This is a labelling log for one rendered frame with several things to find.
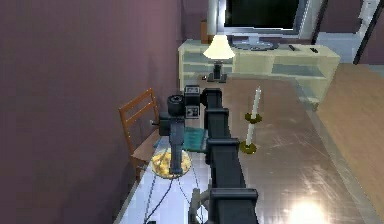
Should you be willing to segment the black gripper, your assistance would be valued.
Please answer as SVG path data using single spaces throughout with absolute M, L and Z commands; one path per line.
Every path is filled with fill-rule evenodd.
M 167 98 L 167 111 L 161 112 L 159 114 L 159 120 L 155 122 L 155 125 L 159 127 L 159 135 L 169 137 L 169 144 L 171 146 L 169 173 L 171 175 L 181 175 L 183 173 L 181 164 L 185 128 L 184 109 L 184 97 L 182 95 L 171 95 Z M 160 207 L 173 185 L 172 179 L 160 201 L 150 211 L 149 208 L 156 180 L 157 176 L 153 176 L 149 196 L 146 202 L 143 224 L 148 224 L 150 222 L 149 219 Z M 203 222 L 204 215 L 202 204 L 200 203 L 200 189 L 195 188 L 192 185 L 184 186 L 180 179 L 177 179 L 177 183 L 184 199 L 188 203 L 188 210 L 192 212 L 193 222 Z

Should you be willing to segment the golden glass bowl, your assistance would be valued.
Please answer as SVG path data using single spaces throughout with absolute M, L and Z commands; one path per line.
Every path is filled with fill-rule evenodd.
M 170 172 L 171 165 L 171 149 L 165 148 L 156 152 L 151 161 L 151 169 L 155 175 L 163 179 L 175 179 L 185 175 L 191 168 L 191 158 L 189 154 L 185 151 L 182 152 L 182 161 L 181 161 L 181 174 L 172 174 Z

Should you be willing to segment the brown wooden chair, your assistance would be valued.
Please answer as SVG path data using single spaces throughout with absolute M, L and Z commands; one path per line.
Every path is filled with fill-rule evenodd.
M 135 106 L 138 106 L 146 98 L 149 99 L 149 102 L 141 107 L 132 116 L 128 117 L 128 111 L 133 109 Z M 154 113 L 154 120 L 151 121 L 150 124 L 156 128 L 138 147 L 136 147 L 131 139 L 131 126 L 150 110 Z M 146 166 L 149 164 L 154 154 L 154 144 L 160 139 L 159 128 L 157 127 L 159 122 L 159 110 L 153 89 L 149 88 L 145 90 L 142 94 L 135 97 L 127 104 L 121 106 L 118 111 L 129 150 L 131 164 L 133 166 L 135 181 L 139 183 L 141 180 L 141 172 L 146 170 Z

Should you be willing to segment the teal book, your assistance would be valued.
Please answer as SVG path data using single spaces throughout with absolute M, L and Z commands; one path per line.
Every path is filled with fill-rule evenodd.
M 183 149 L 189 152 L 206 151 L 207 131 L 202 128 L 186 127 L 184 130 Z

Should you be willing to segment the white candle in brass holder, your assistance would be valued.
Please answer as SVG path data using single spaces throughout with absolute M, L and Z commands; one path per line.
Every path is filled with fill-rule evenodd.
M 249 123 L 246 139 L 239 145 L 239 149 L 245 154 L 254 154 L 257 150 L 257 146 L 252 142 L 254 132 L 254 125 Z
M 261 115 L 258 113 L 260 97 L 261 89 L 257 88 L 253 101 L 252 111 L 250 113 L 246 113 L 244 116 L 245 120 L 248 121 L 250 124 L 256 124 L 262 120 Z

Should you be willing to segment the cream shade table lamp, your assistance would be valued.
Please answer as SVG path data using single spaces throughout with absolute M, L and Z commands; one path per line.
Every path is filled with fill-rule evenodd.
M 227 36 L 223 34 L 215 35 L 203 55 L 214 62 L 213 72 L 208 75 L 207 81 L 225 83 L 227 75 L 223 73 L 223 62 L 235 56 L 228 43 Z

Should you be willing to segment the brown box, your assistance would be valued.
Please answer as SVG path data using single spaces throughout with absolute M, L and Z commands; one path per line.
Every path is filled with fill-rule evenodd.
M 200 22 L 200 39 L 202 44 L 210 44 L 213 40 L 213 35 L 208 33 L 208 25 L 206 20 Z

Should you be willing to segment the cream television stand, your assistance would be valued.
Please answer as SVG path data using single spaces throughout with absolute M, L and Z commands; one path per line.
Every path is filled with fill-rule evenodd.
M 294 80 L 299 99 L 313 105 L 317 110 L 323 101 L 340 56 L 322 45 L 292 44 L 280 45 L 269 51 L 247 51 L 234 48 L 235 57 L 223 62 L 223 73 L 240 78 L 269 78 Z M 208 75 L 213 71 L 214 62 L 203 55 L 208 48 L 199 40 L 186 40 L 179 48 L 179 83 L 183 90 L 186 84 L 194 83 L 198 76 Z

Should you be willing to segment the silver framed television set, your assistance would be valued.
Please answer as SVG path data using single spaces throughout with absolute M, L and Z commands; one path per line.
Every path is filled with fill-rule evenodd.
M 243 50 L 276 49 L 279 39 L 313 36 L 323 0 L 208 0 L 207 34 Z

